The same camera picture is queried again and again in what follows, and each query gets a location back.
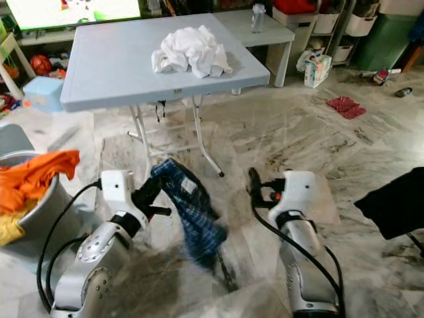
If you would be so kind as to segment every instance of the folding table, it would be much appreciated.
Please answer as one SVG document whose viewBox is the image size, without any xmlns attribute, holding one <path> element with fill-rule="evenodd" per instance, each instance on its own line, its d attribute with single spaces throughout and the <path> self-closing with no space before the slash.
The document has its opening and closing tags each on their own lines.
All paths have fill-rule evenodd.
<svg viewBox="0 0 424 318">
<path fill-rule="evenodd" d="M 232 74 L 199 79 L 191 72 L 152 71 L 151 55 L 170 32 L 201 25 L 211 30 L 218 43 L 224 44 Z M 135 136 L 146 152 L 146 178 L 150 175 L 152 157 L 197 147 L 218 174 L 224 176 L 203 145 L 199 119 L 203 95 L 266 85 L 269 79 L 269 71 L 210 13 L 85 25 L 77 28 L 60 100 L 68 112 L 129 106 Z M 200 102 L 195 102 L 195 95 L 202 96 Z M 192 100 L 197 144 L 152 154 L 140 104 L 183 97 Z"/>
</svg>

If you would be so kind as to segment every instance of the plaid cloth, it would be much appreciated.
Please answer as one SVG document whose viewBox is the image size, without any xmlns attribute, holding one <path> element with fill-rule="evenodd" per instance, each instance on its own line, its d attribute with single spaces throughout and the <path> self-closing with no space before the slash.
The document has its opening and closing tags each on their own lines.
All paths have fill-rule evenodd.
<svg viewBox="0 0 424 318">
<path fill-rule="evenodd" d="M 218 215 L 201 182 L 173 159 L 154 166 L 152 178 L 161 178 L 162 189 L 170 197 L 181 217 L 190 258 L 202 268 L 213 270 L 216 255 L 227 230 L 215 224 Z"/>
</svg>

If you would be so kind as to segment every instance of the tv screen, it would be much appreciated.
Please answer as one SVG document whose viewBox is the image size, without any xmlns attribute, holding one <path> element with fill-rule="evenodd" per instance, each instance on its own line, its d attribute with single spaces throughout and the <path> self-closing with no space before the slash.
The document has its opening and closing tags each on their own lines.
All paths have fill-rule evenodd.
<svg viewBox="0 0 424 318">
<path fill-rule="evenodd" d="M 21 30 L 140 17 L 138 0 L 7 0 Z"/>
</svg>

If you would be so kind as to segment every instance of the black cloth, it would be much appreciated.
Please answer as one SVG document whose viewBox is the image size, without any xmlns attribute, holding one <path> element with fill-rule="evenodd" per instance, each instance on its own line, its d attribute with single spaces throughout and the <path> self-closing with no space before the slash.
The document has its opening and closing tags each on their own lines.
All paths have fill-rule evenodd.
<svg viewBox="0 0 424 318">
<path fill-rule="evenodd" d="M 386 240 L 424 228 L 424 168 L 414 168 L 354 203 Z"/>
<path fill-rule="evenodd" d="M 412 30 L 409 32 L 408 40 L 411 43 L 424 44 L 424 12 L 422 12 Z"/>
</svg>

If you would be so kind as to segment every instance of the orange cloth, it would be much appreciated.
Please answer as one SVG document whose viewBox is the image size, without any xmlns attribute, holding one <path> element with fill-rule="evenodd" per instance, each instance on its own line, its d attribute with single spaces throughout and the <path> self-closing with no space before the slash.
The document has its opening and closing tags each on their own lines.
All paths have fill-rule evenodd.
<svg viewBox="0 0 424 318">
<path fill-rule="evenodd" d="M 41 154 L 12 168 L 0 168 L 0 215 L 22 209 L 28 199 L 41 198 L 57 173 L 65 173 L 71 180 L 79 162 L 78 150 L 66 150 Z"/>
</svg>

